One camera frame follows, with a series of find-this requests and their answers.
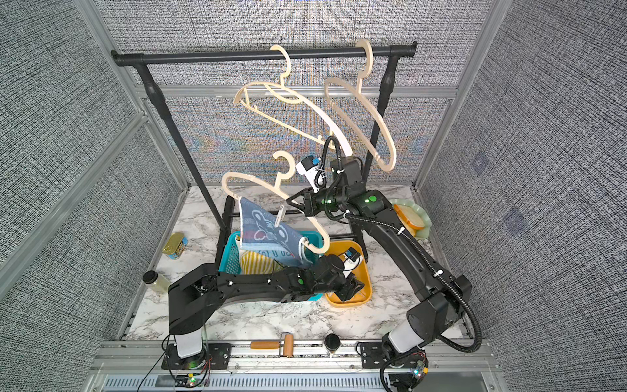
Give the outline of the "white clothespin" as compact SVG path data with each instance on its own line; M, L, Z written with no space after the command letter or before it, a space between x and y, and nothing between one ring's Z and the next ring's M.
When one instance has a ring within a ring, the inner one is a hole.
M281 205L277 211L276 217L275 217L275 222L274 222L274 227L278 228L282 222L282 220L284 219L286 215L286 207L284 205Z

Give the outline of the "dark blue hello towel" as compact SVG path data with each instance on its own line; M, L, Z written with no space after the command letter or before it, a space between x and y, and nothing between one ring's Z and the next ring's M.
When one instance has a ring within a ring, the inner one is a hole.
M315 263L305 249L305 236L289 225L276 225L276 216L249 199L239 201L242 248L288 267L309 268Z

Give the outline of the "yellow striped towel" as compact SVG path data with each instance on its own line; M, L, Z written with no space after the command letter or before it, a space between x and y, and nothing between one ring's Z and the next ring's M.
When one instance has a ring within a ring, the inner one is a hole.
M241 236L236 237L238 260L241 274L273 274L283 270L283 266L267 256L243 248Z

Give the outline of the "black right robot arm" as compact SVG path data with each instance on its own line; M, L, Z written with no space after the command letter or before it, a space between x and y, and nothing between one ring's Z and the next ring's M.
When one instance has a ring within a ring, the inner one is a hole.
M419 303L406 313L406 319L387 334L385 341L399 354L439 340L453 349L473 353L483 342L478 319L470 308L472 285L461 275L454 277L439 264L408 232L382 192L368 190L360 181L360 162L353 157L335 159L326 174L320 158L308 156L295 166L309 187L288 198L292 207L308 217L320 212L333 220L346 219L355 230L368 233L385 249L403 272ZM462 346L446 338L444 332L463 316L470 319L474 340Z

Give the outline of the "white right arm base mount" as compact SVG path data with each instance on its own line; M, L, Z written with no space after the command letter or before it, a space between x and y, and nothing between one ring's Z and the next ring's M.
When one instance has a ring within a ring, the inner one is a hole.
M401 354L412 352L414 349L421 349L427 342L420 337L405 319L397 327L382 337L382 352L384 358L390 360L397 358Z

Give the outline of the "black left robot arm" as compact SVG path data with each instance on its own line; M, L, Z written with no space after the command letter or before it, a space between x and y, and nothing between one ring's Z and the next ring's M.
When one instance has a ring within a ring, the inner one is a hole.
M306 302L321 293L352 299L365 288L339 256L323 256L309 269L286 267L272 274L228 274L204 263L168 288L169 333L201 329L223 306L248 302Z

